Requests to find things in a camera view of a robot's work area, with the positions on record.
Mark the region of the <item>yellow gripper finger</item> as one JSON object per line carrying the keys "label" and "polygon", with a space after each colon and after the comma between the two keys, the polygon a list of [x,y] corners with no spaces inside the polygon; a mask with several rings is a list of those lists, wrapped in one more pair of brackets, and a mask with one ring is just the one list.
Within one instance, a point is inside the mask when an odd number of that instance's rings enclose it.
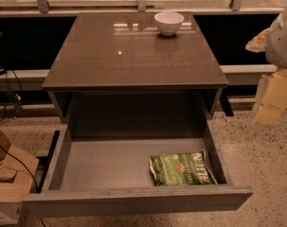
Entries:
{"label": "yellow gripper finger", "polygon": [[267,44],[268,31],[269,29],[266,28],[265,30],[260,32],[257,36],[255,36],[246,44],[245,49],[254,53],[264,52]]}
{"label": "yellow gripper finger", "polygon": [[254,121],[261,126],[273,125],[287,109],[287,69],[271,76],[262,75],[256,93]]}

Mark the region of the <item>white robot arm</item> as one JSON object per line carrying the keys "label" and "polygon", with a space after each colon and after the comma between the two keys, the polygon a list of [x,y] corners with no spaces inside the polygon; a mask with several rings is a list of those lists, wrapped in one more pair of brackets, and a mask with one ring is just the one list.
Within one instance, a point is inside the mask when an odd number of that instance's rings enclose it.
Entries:
{"label": "white robot arm", "polygon": [[269,128],[287,109],[287,6],[268,28],[247,43],[245,49],[264,52],[266,60],[278,68],[271,76],[261,76],[251,113],[255,129]]}

